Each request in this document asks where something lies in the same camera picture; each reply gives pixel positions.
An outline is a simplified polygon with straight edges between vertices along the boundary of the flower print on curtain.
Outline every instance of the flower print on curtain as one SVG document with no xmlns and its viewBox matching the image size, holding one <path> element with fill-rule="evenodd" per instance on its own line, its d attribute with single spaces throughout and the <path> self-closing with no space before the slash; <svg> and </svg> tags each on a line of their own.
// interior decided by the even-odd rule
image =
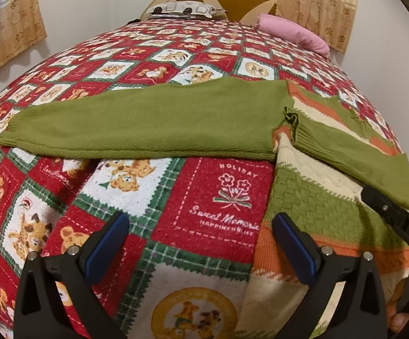
<svg viewBox="0 0 409 339">
<path fill-rule="evenodd" d="M 0 0 L 0 67 L 46 37 L 38 0 Z"/>
<path fill-rule="evenodd" d="M 345 53 L 358 0 L 278 0 L 276 15 L 311 30 Z"/>
</svg>

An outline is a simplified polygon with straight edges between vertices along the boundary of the metal screw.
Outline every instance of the metal screw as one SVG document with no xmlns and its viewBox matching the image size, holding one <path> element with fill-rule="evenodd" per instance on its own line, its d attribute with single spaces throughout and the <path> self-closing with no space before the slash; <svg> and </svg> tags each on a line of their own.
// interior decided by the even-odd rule
<svg viewBox="0 0 409 339">
<path fill-rule="evenodd" d="M 330 256 L 333 253 L 333 249 L 330 246 L 323 246 L 321 251 L 325 256 Z"/>
<path fill-rule="evenodd" d="M 36 251 L 32 251 L 27 255 L 27 258 L 30 261 L 33 261 L 34 259 L 36 259 L 38 257 L 38 254 L 36 253 Z"/>
<path fill-rule="evenodd" d="M 68 248 L 68 255 L 71 255 L 71 256 L 77 255 L 80 250 L 81 248 L 77 246 L 76 244 L 72 245 L 70 248 Z"/>
<path fill-rule="evenodd" d="M 364 257 L 364 259 L 367 260 L 367 261 L 374 260 L 374 255 L 373 255 L 372 253 L 370 253 L 369 251 L 366 251 L 366 252 L 363 254 L 363 257 Z"/>
</svg>

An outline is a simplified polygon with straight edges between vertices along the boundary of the pink pillow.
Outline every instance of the pink pillow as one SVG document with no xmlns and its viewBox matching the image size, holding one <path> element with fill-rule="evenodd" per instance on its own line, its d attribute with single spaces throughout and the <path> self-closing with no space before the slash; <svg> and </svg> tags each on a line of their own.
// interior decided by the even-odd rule
<svg viewBox="0 0 409 339">
<path fill-rule="evenodd" d="M 309 49 L 325 58 L 330 58 L 328 44 L 312 31 L 293 21 L 270 14 L 260 14 L 256 27 L 271 36 L 287 40 L 301 48 Z"/>
</svg>

